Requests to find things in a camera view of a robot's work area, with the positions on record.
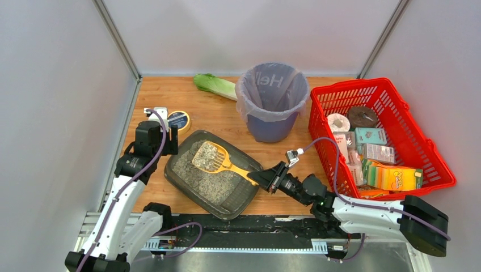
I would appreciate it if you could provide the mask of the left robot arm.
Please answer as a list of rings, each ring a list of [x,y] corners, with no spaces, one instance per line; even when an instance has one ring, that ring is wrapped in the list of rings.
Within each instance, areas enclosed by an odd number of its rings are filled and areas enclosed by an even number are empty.
[[[178,154],[178,127],[166,121],[142,121],[117,161],[110,195],[82,248],[65,258],[68,271],[129,271],[132,261],[157,232],[172,226],[170,206],[150,202],[126,230],[130,213],[156,171],[159,158]]]

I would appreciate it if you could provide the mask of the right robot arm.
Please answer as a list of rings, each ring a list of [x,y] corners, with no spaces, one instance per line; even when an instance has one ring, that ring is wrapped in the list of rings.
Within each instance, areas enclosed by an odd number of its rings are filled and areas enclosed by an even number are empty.
[[[337,195],[314,174],[300,181],[283,161],[263,171],[249,172],[247,177],[269,193],[279,190],[310,206],[310,213],[335,231],[405,241],[427,255],[446,257],[449,217],[415,195],[394,201]]]

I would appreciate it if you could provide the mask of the yellow litter scoop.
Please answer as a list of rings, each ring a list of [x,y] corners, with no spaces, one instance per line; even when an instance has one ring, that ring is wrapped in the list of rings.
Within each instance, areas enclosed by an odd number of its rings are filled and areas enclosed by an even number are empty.
[[[250,182],[253,186],[259,185],[247,176],[249,173],[248,170],[238,167],[230,160],[230,155],[224,147],[212,141],[205,141],[200,146],[192,159],[192,164],[198,169],[210,174],[218,174],[223,171],[234,172]]]

